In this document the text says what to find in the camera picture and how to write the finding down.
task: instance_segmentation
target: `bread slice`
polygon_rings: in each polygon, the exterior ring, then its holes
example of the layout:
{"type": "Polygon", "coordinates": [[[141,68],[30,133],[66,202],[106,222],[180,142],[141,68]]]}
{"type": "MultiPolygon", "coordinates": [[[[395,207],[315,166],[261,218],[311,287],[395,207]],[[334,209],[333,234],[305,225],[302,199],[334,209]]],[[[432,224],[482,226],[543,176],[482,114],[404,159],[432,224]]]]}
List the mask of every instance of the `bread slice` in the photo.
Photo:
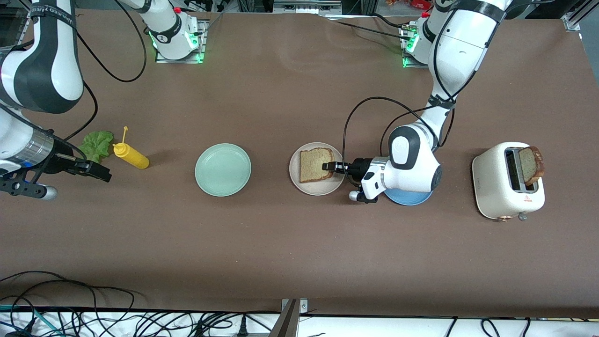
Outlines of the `bread slice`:
{"type": "Polygon", "coordinates": [[[524,184],[530,186],[545,174],[543,156],[535,146],[524,148],[518,154],[520,155],[524,184]]]}
{"type": "Polygon", "coordinates": [[[315,182],[329,179],[333,176],[332,171],[322,169],[322,164],[335,160],[333,151],[327,148],[315,148],[310,151],[299,153],[299,182],[315,182]]]}

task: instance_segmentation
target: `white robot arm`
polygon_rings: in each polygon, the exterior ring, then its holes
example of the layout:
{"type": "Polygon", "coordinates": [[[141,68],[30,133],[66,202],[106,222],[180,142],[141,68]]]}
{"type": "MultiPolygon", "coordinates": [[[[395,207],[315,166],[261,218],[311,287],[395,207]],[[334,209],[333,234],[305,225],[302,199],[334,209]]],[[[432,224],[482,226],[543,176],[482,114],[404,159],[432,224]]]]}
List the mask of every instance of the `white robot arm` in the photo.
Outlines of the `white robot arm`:
{"type": "Polygon", "coordinates": [[[33,0],[31,48],[0,50],[0,191],[52,199],[56,190],[37,184],[41,173],[66,171],[110,180],[109,170],[73,156],[74,147],[30,123],[22,109],[64,113],[79,102],[83,79],[77,58],[71,0],[33,0]],[[33,179],[27,174],[33,171],[33,179]]]}
{"type": "Polygon", "coordinates": [[[443,124],[459,92],[478,70],[511,2],[457,0],[452,4],[437,0],[429,18],[400,28],[413,37],[403,44],[404,57],[410,65],[428,67],[433,76],[432,93],[418,121],[391,132],[389,157],[327,165],[326,169],[345,170],[361,181],[360,190],[350,193],[352,200],[372,203],[386,189],[430,192],[439,185],[443,170],[433,153],[443,124]]]}
{"type": "Polygon", "coordinates": [[[198,48],[198,19],[175,8],[168,0],[119,0],[141,15],[156,49],[170,60],[185,58],[198,48]]]}

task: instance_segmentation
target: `blue plate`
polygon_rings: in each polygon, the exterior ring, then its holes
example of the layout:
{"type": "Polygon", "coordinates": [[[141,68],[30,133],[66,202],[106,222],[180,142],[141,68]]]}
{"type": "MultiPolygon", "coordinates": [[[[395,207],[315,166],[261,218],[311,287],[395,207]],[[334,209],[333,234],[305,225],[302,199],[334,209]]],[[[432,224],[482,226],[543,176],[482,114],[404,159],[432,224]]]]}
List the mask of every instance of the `blue plate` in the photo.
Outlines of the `blue plate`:
{"type": "Polygon", "coordinates": [[[421,192],[407,192],[401,189],[386,189],[385,194],[391,201],[404,206],[416,206],[425,202],[432,195],[432,191],[421,193],[421,192]]]}

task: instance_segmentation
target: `white toaster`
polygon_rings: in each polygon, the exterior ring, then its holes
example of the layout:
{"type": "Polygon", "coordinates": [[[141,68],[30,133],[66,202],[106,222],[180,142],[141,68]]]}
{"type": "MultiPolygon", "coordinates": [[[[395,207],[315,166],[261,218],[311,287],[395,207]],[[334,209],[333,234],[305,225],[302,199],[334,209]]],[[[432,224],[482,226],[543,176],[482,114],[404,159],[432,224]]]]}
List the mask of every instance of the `white toaster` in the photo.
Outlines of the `white toaster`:
{"type": "Polygon", "coordinates": [[[524,184],[518,152],[526,147],[525,143],[505,142],[472,160],[476,204],[487,218],[526,220],[527,213],[545,204],[543,178],[530,186],[524,184]]]}

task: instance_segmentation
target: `yellow squeeze bottle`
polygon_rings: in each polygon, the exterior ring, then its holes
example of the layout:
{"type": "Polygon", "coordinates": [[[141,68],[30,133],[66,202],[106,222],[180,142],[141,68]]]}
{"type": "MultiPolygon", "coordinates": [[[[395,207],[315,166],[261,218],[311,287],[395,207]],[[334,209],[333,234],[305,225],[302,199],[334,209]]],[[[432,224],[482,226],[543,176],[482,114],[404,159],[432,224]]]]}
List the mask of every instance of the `yellow squeeze bottle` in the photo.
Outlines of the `yellow squeeze bottle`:
{"type": "Polygon", "coordinates": [[[120,143],[113,145],[114,154],[127,163],[130,163],[140,170],[143,170],[150,165],[150,160],[143,154],[139,153],[136,149],[130,147],[128,144],[125,144],[125,134],[129,128],[124,127],[124,129],[123,140],[120,143]]]}

